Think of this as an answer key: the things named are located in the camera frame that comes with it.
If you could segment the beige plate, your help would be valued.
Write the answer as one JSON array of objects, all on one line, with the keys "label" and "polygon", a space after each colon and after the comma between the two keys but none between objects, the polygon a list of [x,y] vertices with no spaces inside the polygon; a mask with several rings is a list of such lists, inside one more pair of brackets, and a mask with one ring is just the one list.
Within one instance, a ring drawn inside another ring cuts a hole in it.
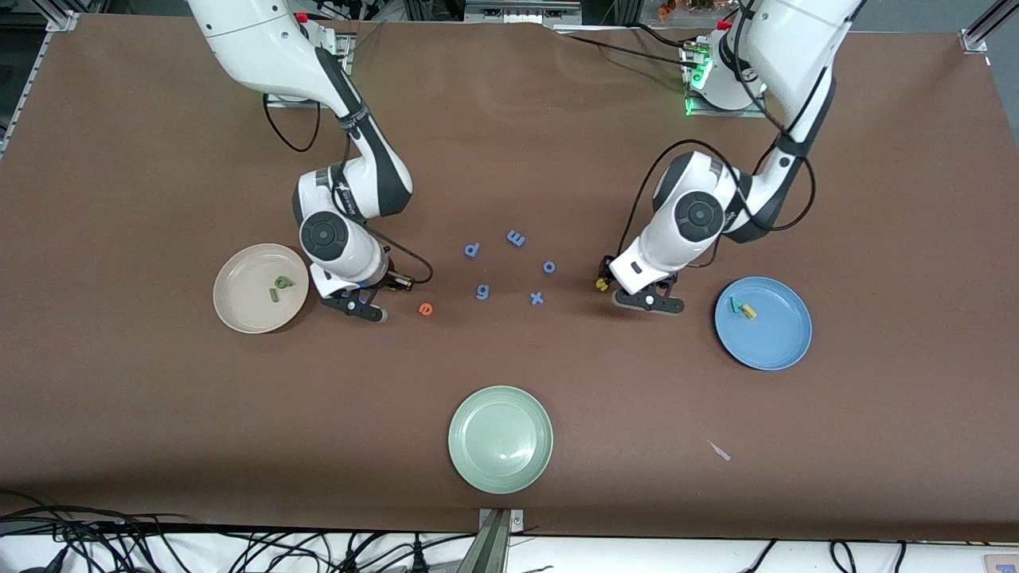
[{"label": "beige plate", "polygon": [[[277,276],[294,282],[276,289]],[[276,289],[279,301],[271,301]],[[226,326],[245,334],[262,334],[287,326],[302,311],[310,291],[303,259],[283,244],[253,244],[233,255],[220,268],[213,287],[213,305]]]}]

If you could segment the aluminium frame profile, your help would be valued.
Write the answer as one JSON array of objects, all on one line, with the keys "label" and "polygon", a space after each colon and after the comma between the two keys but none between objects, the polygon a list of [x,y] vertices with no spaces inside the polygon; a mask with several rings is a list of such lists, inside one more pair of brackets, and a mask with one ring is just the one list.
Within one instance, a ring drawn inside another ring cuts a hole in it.
[{"label": "aluminium frame profile", "polygon": [[74,30],[81,10],[79,0],[0,1],[0,161],[53,36]]},{"label": "aluminium frame profile", "polygon": [[958,33],[964,52],[986,52],[986,40],[996,30],[1016,15],[1019,15],[1019,0],[994,0],[990,7],[986,8],[971,25],[961,29]]}]

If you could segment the brown table cover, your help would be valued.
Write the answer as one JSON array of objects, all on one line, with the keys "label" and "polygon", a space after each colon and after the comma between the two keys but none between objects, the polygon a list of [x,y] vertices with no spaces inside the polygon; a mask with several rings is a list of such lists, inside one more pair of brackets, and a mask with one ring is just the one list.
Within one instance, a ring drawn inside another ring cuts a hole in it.
[{"label": "brown table cover", "polygon": [[[533,23],[385,23],[354,80],[414,184],[377,226],[433,282],[379,294],[382,324],[312,300],[245,335],[215,276],[251,244],[298,249],[296,178],[342,132],[285,149],[192,18],[54,36],[0,161],[0,487],[215,524],[466,531],[507,507],[572,536],[1019,540],[1019,148],[954,35],[845,40],[810,214],[681,273],[676,317],[615,307],[598,263],[667,145],[752,168],[767,121],[687,117],[662,63]],[[716,336],[750,276],[810,312],[789,368]],[[447,446],[498,385],[554,433],[507,496]]]}]

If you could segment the green plate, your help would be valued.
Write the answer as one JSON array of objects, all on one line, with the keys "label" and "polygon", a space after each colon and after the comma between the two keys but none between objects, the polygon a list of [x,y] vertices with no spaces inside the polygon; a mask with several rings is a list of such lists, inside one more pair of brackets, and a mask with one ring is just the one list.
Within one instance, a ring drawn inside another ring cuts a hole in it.
[{"label": "green plate", "polygon": [[535,396],[498,385],[467,396],[449,423],[449,458],[461,478],[480,492],[528,489],[549,467],[554,433]]}]

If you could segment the blue plate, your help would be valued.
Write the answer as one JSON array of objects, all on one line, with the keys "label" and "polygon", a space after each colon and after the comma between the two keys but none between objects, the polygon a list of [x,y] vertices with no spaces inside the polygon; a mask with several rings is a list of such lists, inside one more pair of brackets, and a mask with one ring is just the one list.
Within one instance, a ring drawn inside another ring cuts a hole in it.
[{"label": "blue plate", "polygon": [[[729,298],[751,306],[757,319],[732,312]],[[810,312],[803,298],[786,283],[764,276],[735,280],[721,291],[714,310],[716,336],[728,355],[762,370],[789,368],[806,355],[813,337]]]}]

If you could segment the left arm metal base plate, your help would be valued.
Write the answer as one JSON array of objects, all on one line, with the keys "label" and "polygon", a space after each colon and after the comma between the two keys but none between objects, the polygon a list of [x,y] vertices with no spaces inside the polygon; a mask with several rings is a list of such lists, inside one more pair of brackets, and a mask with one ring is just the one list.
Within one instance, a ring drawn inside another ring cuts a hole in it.
[{"label": "left arm metal base plate", "polygon": [[747,62],[736,73],[725,53],[725,32],[713,30],[695,37],[680,48],[681,62],[690,68],[683,72],[685,113],[716,117],[761,119],[767,110],[764,92],[767,85]]}]

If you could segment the grey metal device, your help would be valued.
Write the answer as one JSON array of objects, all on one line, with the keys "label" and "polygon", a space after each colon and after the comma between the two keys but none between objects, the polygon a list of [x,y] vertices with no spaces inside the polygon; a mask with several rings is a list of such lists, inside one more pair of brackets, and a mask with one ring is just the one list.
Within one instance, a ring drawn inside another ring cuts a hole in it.
[{"label": "grey metal device", "polygon": [[578,0],[465,0],[463,21],[582,25],[583,11]]}]

